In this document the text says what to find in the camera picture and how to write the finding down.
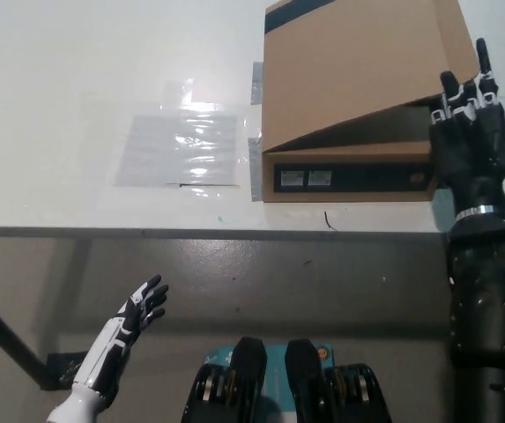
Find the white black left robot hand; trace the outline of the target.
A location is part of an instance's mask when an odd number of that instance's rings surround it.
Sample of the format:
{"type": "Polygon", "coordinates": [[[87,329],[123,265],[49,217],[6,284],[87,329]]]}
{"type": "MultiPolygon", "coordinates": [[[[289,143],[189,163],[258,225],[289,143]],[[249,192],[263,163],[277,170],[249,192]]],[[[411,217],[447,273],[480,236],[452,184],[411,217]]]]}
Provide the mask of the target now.
{"type": "Polygon", "coordinates": [[[93,390],[106,401],[118,392],[130,350],[141,333],[165,314],[168,286],[161,275],[144,282],[103,326],[73,384],[93,390]]]}

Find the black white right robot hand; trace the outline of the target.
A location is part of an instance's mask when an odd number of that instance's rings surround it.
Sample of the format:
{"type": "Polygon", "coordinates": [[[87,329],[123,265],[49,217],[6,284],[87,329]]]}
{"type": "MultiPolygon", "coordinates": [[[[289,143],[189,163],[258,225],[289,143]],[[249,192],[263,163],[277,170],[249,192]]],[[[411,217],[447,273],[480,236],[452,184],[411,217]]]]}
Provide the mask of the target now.
{"type": "Polygon", "coordinates": [[[505,214],[505,109],[483,38],[476,40],[477,76],[461,83],[444,71],[443,93],[430,103],[435,172],[451,190],[457,219],[505,214]]]}

